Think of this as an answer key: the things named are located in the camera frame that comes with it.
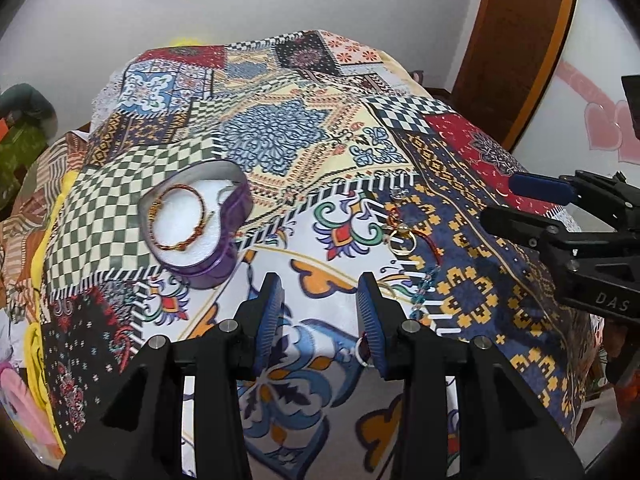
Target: blue gripper pad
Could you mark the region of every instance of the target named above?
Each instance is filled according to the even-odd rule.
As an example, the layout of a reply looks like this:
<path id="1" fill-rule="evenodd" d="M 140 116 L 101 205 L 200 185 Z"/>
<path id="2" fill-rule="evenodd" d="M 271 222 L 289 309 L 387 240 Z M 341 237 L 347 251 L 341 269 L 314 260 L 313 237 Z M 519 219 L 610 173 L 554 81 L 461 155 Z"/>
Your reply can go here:
<path id="1" fill-rule="evenodd" d="M 378 319 L 376 303 L 382 298 L 380 289 L 376 285 L 376 280 L 371 274 L 371 279 L 367 279 L 365 272 L 358 280 L 358 293 L 356 295 L 356 305 L 362 316 L 364 330 L 367 333 L 367 342 L 373 359 L 373 365 L 380 372 L 380 376 L 386 376 L 386 355 L 385 355 L 385 334 Z"/>
<path id="2" fill-rule="evenodd" d="M 266 295 L 267 300 L 262 311 L 262 319 L 255 336 L 254 373 L 259 376 L 269 362 L 271 345 L 278 327 L 278 318 L 282 313 L 284 303 L 284 289 L 280 277 L 269 272 L 262 283 L 259 298 Z"/>
<path id="3" fill-rule="evenodd" d="M 559 205 L 567 205 L 576 199 L 575 190 L 568 181 L 533 173 L 512 174 L 509 190 L 519 196 Z"/>

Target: wooden door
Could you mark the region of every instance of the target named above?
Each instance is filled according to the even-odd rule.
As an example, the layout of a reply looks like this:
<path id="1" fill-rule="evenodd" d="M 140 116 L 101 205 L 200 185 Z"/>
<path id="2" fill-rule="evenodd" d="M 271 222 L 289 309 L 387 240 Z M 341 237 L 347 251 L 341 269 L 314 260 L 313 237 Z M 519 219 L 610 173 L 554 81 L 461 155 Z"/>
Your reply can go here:
<path id="1" fill-rule="evenodd" d="M 452 92 L 456 109 L 511 149 L 564 43 L 575 0 L 482 0 Z"/>

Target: pink heart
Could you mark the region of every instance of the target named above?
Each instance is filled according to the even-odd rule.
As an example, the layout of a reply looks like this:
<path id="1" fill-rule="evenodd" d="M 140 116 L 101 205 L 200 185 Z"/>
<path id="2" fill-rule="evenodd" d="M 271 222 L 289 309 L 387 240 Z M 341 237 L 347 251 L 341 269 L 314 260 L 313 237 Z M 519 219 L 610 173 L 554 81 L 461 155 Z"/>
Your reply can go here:
<path id="1" fill-rule="evenodd" d="M 622 131 L 622 145 L 618 150 L 618 160 L 640 164 L 640 140 L 636 139 L 631 111 L 626 101 L 619 101 L 616 105 L 616 122 Z"/>
<path id="2" fill-rule="evenodd" d="M 622 143 L 620 128 L 607 117 L 602 106 L 589 103 L 584 111 L 584 121 L 587 126 L 589 148 L 613 152 Z"/>

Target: patchwork fabric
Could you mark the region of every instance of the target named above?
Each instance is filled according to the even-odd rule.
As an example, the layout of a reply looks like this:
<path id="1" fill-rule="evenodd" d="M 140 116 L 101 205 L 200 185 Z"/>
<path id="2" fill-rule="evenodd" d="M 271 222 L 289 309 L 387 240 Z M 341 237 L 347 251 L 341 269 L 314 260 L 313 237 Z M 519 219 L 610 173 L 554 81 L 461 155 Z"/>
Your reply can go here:
<path id="1" fill-rule="evenodd" d="M 300 38 L 276 44 L 273 49 L 283 68 L 302 68 L 331 75 L 341 74 L 334 58 L 316 31 L 305 32 Z"/>
<path id="2" fill-rule="evenodd" d="M 344 88 L 354 95 L 403 94 L 393 88 L 377 73 L 358 74 L 348 76 L 333 76 L 312 70 L 298 70 L 298 73 L 309 81 Z"/>
<path id="3" fill-rule="evenodd" d="M 54 142 L 34 163 L 15 199 L 12 215 L 0 222 L 0 308 L 15 324 L 35 320 L 35 294 L 31 261 L 38 249 L 49 215 L 60 194 L 67 171 L 79 170 L 86 143 L 68 133 Z M 24 328 L 14 328 L 18 333 Z M 22 355 L 22 348 L 15 349 Z"/>
<path id="4" fill-rule="evenodd" d="M 131 148 L 100 170 L 86 168 L 65 201 L 47 248 L 50 299 L 75 295 L 103 280 L 157 270 L 140 235 L 140 197 L 188 165 L 221 153 L 218 137 L 194 137 L 167 148 Z"/>
<path id="5" fill-rule="evenodd" d="M 130 148 L 182 140 L 186 133 L 181 129 L 187 125 L 188 118 L 188 110 L 178 110 L 173 114 L 161 112 L 153 116 L 116 110 L 90 137 L 84 163 L 100 168 Z"/>
<path id="6" fill-rule="evenodd" d="M 136 61 L 147 59 L 168 59 L 203 68 L 224 68 L 224 46 L 168 46 L 147 50 Z"/>
<path id="7" fill-rule="evenodd" d="M 371 104 L 376 110 L 398 110 L 405 113 L 421 115 L 454 114 L 449 105 L 442 101 L 418 96 L 375 96 L 364 98 L 364 102 Z"/>
<path id="8" fill-rule="evenodd" d="M 238 41 L 237 43 L 231 43 L 226 46 L 228 50 L 260 50 L 262 48 L 269 48 L 270 46 L 286 43 L 287 41 L 297 40 L 302 38 L 304 32 L 293 32 L 291 34 L 281 34 L 279 36 L 273 36 L 260 41 Z"/>
<path id="9" fill-rule="evenodd" d="M 211 95 L 212 69 L 175 59 L 138 60 L 124 76 L 118 108 L 150 115 L 187 108 L 192 99 Z"/>
<path id="10" fill-rule="evenodd" d="M 424 116 L 454 113 L 452 108 L 437 99 L 414 96 L 365 97 L 380 121 L 389 128 L 434 134 Z"/>
<path id="11" fill-rule="evenodd" d="M 332 32 L 321 30 L 320 34 L 326 45 L 341 65 L 382 63 L 382 58 L 375 48 L 349 40 Z"/>
<path id="12" fill-rule="evenodd" d="M 215 58 L 221 48 L 223 62 Z M 337 60 L 338 48 L 351 59 Z M 572 437 L 596 348 L 590 319 L 555 302 L 535 253 L 478 223 L 486 204 L 568 215 L 502 192 L 507 156 L 447 105 L 408 95 L 399 70 L 377 51 L 367 60 L 365 49 L 305 31 L 193 55 L 160 49 L 130 65 L 119 108 L 91 139 L 47 247 L 43 358 L 65 443 L 98 412 L 107 379 L 150 337 L 201 336 L 254 298 L 267 272 L 286 290 L 280 330 L 263 373 L 238 384 L 254 478 L 388 476 L 401 384 L 385 383 L 354 357 L 364 271 L 436 334 L 489 336 Z M 254 209 L 236 233 L 232 275 L 194 290 L 158 266 L 140 237 L 136 204 L 153 185 L 210 158 L 245 170 Z M 412 296 L 435 258 L 421 238 L 409 256 L 389 250 L 383 227 L 398 187 L 407 191 L 402 218 L 442 257 L 420 309 Z M 580 355 L 568 351 L 578 347 Z M 193 381 L 183 399 L 182 464 L 193 475 Z M 456 399 L 449 384 L 450 473 L 459 456 Z"/>

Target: door frame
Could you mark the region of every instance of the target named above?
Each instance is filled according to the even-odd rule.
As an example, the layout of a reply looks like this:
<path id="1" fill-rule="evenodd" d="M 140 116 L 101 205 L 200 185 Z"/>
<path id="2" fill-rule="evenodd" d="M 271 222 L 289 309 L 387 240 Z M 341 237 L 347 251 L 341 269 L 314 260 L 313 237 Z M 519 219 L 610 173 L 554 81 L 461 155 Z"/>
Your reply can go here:
<path id="1" fill-rule="evenodd" d="M 562 54 L 562 49 L 566 41 L 566 37 L 569 33 L 572 18 L 574 16 L 574 9 L 577 0 L 562 0 L 560 3 L 560 9 L 558 11 L 558 20 L 554 27 L 554 31 L 549 41 L 549 46 L 546 50 L 545 57 L 540 65 L 540 69 L 536 78 L 534 79 L 529 95 L 522 105 L 520 112 L 516 120 L 513 122 L 509 133 L 504 138 L 502 146 L 505 150 L 511 151 L 515 147 L 516 143 L 520 139 L 520 136 L 524 133 L 529 121 L 533 117 L 538 104 L 542 100 L 545 94 L 546 88 L 551 82 L 551 78 L 556 70 L 558 61 Z M 469 44 L 466 48 L 465 57 L 460 65 L 460 71 L 458 72 L 458 78 L 453 87 L 452 95 L 455 104 L 455 96 L 466 83 L 468 76 L 468 69 L 471 64 L 473 53 L 476 49 L 476 43 L 481 34 L 482 26 L 484 25 L 484 19 L 489 6 L 489 0 L 480 0 L 480 6 L 478 7 L 478 15 L 474 24 L 474 29 L 471 32 L 469 38 Z"/>

